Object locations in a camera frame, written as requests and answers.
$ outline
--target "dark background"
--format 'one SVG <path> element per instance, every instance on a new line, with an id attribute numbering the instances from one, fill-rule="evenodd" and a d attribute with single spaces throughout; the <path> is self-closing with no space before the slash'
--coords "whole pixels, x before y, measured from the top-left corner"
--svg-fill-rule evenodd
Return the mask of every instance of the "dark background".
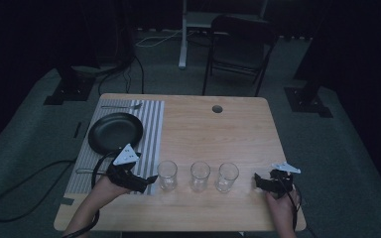
<path id="1" fill-rule="evenodd" d="M 132 29 L 182 25 L 181 0 L 119 2 L 0 0 L 0 132 L 56 63 L 117 62 L 130 45 L 119 14 Z M 194 0 L 189 10 L 258 12 L 260 1 L 235 2 Z M 265 18 L 287 39 L 314 37 L 296 78 L 335 90 L 381 175 L 381 1 L 271 0 Z M 113 54 L 116 44 L 121 50 Z"/>

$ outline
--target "black chair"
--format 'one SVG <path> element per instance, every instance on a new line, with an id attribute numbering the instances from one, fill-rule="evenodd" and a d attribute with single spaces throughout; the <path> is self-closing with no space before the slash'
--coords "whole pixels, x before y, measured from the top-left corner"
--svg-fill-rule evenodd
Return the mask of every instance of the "black chair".
<path id="1" fill-rule="evenodd" d="M 210 46 L 205 69 L 202 95 L 205 95 L 208 72 L 222 69 L 255 75 L 258 81 L 255 96 L 268 66 L 278 35 L 270 23 L 262 20 L 248 20 L 232 15 L 219 15 L 211 23 Z"/>

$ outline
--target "hand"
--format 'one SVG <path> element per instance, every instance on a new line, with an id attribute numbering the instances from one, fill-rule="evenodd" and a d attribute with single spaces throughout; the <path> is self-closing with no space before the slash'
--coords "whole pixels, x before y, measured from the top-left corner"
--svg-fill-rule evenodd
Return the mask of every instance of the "hand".
<path id="1" fill-rule="evenodd" d="M 299 204 L 299 196 L 295 189 L 290 192 L 290 196 L 296 205 Z M 265 193 L 265 198 L 274 221 L 275 228 L 281 238 L 294 238 L 296 233 L 293 230 L 294 206 L 290 198 L 285 194 L 279 199 L 275 199 L 270 192 Z"/>
<path id="2" fill-rule="evenodd" d="M 108 177 L 102 176 L 75 212 L 63 235 L 73 233 L 91 224 L 97 210 L 129 191 L 125 187 L 112 183 Z M 88 232 L 79 237 L 88 237 Z"/>

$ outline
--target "black curtain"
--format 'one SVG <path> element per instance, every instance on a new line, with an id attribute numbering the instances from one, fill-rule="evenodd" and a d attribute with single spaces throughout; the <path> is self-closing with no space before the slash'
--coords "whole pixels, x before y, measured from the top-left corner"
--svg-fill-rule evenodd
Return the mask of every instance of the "black curtain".
<path id="1" fill-rule="evenodd" d="M 296 78 L 336 91 L 381 175 L 381 0 L 333 1 Z"/>
<path id="2" fill-rule="evenodd" d="M 1 0 L 0 133 L 55 59 L 96 65 L 79 2 Z"/>

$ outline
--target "wooden table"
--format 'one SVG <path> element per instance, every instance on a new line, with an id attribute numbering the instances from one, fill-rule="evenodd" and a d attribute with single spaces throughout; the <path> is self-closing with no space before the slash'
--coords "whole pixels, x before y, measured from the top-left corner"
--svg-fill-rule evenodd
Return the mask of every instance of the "wooden table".
<path id="1" fill-rule="evenodd" d="M 158 182 L 154 195 L 122 195 L 101 210 L 94 230 L 107 231 L 261 231 L 274 230 L 264 195 L 253 175 L 269 178 L 271 164 L 286 160 L 268 102 L 256 97 L 103 94 L 106 99 L 165 101 L 160 161 L 178 165 L 178 186 L 164 192 Z M 214 105 L 221 113 L 212 111 Z M 191 164 L 211 167 L 208 187 L 193 192 Z M 234 163 L 239 177 L 229 193 L 216 190 L 222 163 Z M 65 230 L 86 194 L 65 194 L 55 220 Z M 306 227 L 299 211 L 297 230 Z"/>

